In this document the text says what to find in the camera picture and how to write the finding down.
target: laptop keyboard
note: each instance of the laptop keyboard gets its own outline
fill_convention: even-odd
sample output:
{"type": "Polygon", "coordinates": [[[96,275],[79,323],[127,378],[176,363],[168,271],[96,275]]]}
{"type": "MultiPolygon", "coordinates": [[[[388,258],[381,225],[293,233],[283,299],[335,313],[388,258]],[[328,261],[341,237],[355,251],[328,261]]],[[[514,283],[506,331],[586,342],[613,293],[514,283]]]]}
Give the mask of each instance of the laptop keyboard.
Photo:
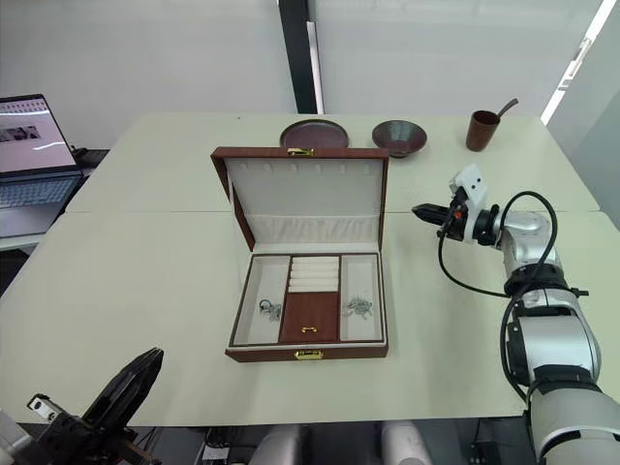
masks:
{"type": "Polygon", "coordinates": [[[60,202],[74,182],[74,179],[54,179],[0,185],[0,208],[60,202]]]}

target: silver jewelry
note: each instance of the silver jewelry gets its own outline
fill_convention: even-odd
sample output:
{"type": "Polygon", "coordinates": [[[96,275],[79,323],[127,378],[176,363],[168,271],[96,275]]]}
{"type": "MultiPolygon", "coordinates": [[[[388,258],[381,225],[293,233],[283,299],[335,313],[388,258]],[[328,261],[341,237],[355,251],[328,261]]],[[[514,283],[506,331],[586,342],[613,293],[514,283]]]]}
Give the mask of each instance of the silver jewelry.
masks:
{"type": "Polygon", "coordinates": [[[364,320],[368,320],[366,314],[372,315],[372,310],[370,307],[372,307],[372,302],[366,300],[365,298],[355,296],[349,300],[349,303],[347,304],[348,310],[343,309],[342,315],[345,317],[350,317],[355,313],[356,315],[360,315],[364,320]]]}
{"type": "Polygon", "coordinates": [[[259,302],[259,311],[262,314],[268,315],[271,322],[279,322],[282,315],[282,305],[271,303],[271,300],[264,298],[259,302]]]}

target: open jewelry box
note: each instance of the open jewelry box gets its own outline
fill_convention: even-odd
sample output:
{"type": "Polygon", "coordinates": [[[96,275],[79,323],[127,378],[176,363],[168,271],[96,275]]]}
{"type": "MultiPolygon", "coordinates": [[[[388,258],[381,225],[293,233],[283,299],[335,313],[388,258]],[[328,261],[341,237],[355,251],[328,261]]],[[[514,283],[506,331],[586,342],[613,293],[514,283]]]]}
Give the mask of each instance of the open jewelry box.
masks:
{"type": "Polygon", "coordinates": [[[385,357],[385,150],[218,147],[211,159],[252,251],[226,354],[385,357]]]}

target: laptop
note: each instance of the laptop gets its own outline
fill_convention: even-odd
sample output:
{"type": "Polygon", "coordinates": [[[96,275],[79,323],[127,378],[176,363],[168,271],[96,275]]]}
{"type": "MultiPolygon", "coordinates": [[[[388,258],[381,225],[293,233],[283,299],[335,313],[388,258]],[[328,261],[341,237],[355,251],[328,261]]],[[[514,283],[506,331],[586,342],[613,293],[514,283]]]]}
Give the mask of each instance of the laptop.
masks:
{"type": "Polygon", "coordinates": [[[43,95],[0,98],[0,237],[45,233],[81,177],[43,95]]]}

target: gold latch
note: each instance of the gold latch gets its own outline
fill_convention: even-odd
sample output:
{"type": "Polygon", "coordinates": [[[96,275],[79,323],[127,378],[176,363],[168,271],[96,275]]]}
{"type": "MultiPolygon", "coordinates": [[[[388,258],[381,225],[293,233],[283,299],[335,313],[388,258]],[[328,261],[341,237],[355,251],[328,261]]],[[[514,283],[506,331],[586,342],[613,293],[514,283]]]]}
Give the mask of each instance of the gold latch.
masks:
{"type": "Polygon", "coordinates": [[[297,360],[320,360],[323,358],[323,351],[296,351],[294,357],[297,360]]]}
{"type": "Polygon", "coordinates": [[[289,148],[287,152],[292,157],[314,157],[314,148],[289,148]]]}

